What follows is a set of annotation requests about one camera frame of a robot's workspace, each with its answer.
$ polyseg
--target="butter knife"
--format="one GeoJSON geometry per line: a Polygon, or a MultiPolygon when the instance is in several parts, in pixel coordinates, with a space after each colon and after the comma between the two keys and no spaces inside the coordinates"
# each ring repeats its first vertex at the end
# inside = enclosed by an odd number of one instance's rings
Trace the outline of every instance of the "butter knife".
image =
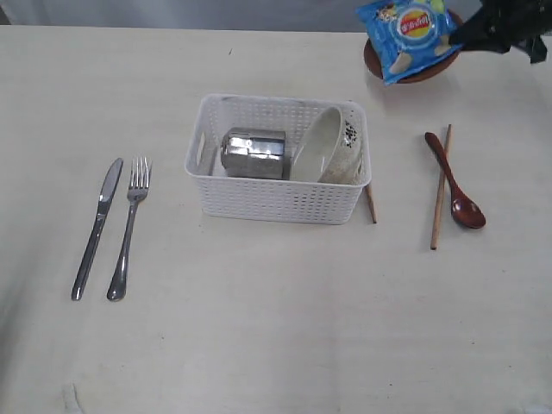
{"type": "Polygon", "coordinates": [[[86,280],[88,280],[88,273],[92,267],[94,261],[94,255],[96,254],[97,243],[100,240],[100,235],[104,229],[105,218],[110,211],[111,200],[115,194],[119,177],[121,176],[122,159],[117,158],[103,181],[102,190],[100,191],[100,198],[97,202],[96,220],[94,221],[94,227],[88,239],[86,245],[85,255],[78,268],[77,278],[75,284],[72,287],[71,299],[80,300],[85,292],[86,280]]]}

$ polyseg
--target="wooden spoon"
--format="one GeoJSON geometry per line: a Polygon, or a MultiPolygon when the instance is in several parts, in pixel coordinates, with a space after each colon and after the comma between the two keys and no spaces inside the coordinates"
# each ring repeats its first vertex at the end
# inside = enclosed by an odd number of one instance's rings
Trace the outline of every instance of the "wooden spoon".
{"type": "Polygon", "coordinates": [[[450,213],[452,217],[462,226],[469,227],[470,229],[481,229],[486,224],[485,216],[483,216],[477,204],[464,194],[456,183],[439,138],[431,132],[426,132],[425,141],[430,146],[439,165],[447,176],[448,185],[450,185],[450,213]]]}

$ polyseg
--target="chip bag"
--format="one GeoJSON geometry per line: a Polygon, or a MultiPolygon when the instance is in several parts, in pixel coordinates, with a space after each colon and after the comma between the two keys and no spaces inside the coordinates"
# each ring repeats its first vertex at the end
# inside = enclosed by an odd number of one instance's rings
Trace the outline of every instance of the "chip bag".
{"type": "Polygon", "coordinates": [[[356,10],[379,56],[386,85],[447,58],[456,29],[443,0],[381,0],[356,10]]]}

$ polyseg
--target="fork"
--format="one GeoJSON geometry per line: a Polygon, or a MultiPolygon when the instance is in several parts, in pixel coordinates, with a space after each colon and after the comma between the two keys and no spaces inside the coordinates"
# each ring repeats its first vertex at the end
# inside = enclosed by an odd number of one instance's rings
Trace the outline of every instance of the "fork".
{"type": "Polygon", "coordinates": [[[145,157],[140,157],[132,161],[129,194],[127,195],[130,202],[129,218],[127,219],[127,228],[124,230],[121,253],[119,253],[115,273],[111,279],[110,289],[107,291],[107,299],[112,302],[123,299],[125,293],[127,292],[130,238],[132,237],[132,229],[135,225],[138,203],[147,197],[151,173],[152,164],[150,160],[145,157]]]}

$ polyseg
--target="stainless steel cup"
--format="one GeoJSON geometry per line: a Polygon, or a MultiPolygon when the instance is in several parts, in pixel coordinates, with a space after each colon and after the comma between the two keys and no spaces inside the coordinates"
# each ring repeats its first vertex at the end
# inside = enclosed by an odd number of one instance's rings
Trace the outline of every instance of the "stainless steel cup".
{"type": "Polygon", "coordinates": [[[285,132],[232,128],[221,144],[221,162],[229,177],[282,179],[285,132]]]}

